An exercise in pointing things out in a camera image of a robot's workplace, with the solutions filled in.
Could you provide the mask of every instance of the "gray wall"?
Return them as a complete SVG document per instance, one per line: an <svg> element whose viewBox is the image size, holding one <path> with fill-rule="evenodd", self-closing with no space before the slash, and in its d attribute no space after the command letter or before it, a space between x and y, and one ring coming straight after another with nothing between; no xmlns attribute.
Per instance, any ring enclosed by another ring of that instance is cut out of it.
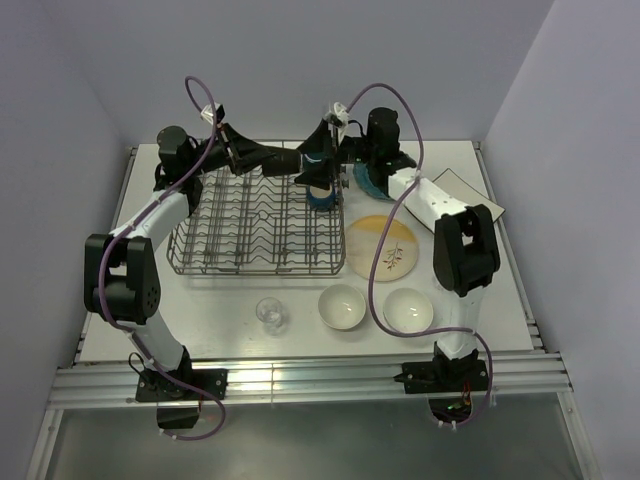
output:
<svg viewBox="0 0 640 480"><path fill-rule="evenodd" d="M254 138L304 138L325 102L348 103L372 81L405 94L426 137L484 138L552 0L42 2L139 143L168 124L206 133L185 74L205 80ZM393 105L371 95L361 118L381 102Z"/></svg>
<svg viewBox="0 0 640 480"><path fill-rule="evenodd" d="M39 3L3 0L0 37L0 477L13 480L75 351L84 239L109 226L124 147Z"/></svg>
<svg viewBox="0 0 640 480"><path fill-rule="evenodd" d="M640 3L561 0L486 140L544 340L606 478L638 478Z"/></svg>

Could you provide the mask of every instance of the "wire dish rack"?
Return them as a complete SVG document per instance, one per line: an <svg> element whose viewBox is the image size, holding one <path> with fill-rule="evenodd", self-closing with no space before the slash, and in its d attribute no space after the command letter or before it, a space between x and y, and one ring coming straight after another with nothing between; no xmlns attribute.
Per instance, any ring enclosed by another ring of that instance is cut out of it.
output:
<svg viewBox="0 0 640 480"><path fill-rule="evenodd" d="M180 275L337 274L345 260L340 182L336 204L321 212L293 179L259 169L203 175L198 208L169 237L169 264Z"/></svg>

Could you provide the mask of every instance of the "beige plate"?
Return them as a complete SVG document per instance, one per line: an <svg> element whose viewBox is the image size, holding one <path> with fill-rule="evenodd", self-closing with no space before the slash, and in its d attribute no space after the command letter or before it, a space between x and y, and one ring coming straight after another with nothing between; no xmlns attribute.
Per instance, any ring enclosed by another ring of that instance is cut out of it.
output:
<svg viewBox="0 0 640 480"><path fill-rule="evenodd" d="M363 217L347 229L347 263L361 277L369 278L371 262L387 217ZM404 223L394 220L376 268L377 282L404 277L418 261L418 240Z"/></svg>

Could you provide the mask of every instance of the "gray floor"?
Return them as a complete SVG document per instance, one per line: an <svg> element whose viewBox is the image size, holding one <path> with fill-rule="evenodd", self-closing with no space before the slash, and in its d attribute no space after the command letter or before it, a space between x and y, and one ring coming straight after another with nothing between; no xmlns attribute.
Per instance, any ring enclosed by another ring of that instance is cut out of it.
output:
<svg viewBox="0 0 640 480"><path fill-rule="evenodd" d="M160 437L152 409L72 411L48 478L580 478L555 395L498 397L457 433L438 430L425 408L424 399L236 406L216 437L189 443Z"/></svg>

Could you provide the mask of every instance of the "white tabletop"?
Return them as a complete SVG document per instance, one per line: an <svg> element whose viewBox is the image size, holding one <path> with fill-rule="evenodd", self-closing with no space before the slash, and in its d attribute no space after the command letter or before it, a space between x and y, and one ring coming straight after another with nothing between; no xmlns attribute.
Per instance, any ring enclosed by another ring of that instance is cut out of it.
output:
<svg viewBox="0 0 640 480"><path fill-rule="evenodd" d="M285 142L293 148L295 143ZM423 172L434 179L451 168L479 192L486 194L471 142L425 142ZM417 142L402 142L402 149L418 158ZM153 171L158 163L156 145L140 145L126 189L119 223L127 221L149 198L153 189ZM351 179L345 191L345 225L371 214L388 214L391 205L367 197ZM376 284L377 312L389 292L412 286L425 292L435 309L437 326L442 309L440 290L433 274L433 236L404 209L396 217L413 230L420 241L418 264L406 277L395 282ZM480 312L478 331L494 351L532 350L525 313L507 261L504 244L496 230L502 259L500 270L487 289ZM338 332L325 326L317 311L324 288L348 283L366 295L367 281L348 265L334 277L188 277L174 273L166 259L166 241L156 252L162 284L160 310L174 336L195 359L280 359L354 355L424 353L433 350L436 337L399 339L380 331L371 313L350 332ZM264 332L255 316L256 303L268 296L280 299L290 313L287 328L278 336ZM92 315L82 348L84 362L126 360L133 347L119 331L98 315Z"/></svg>

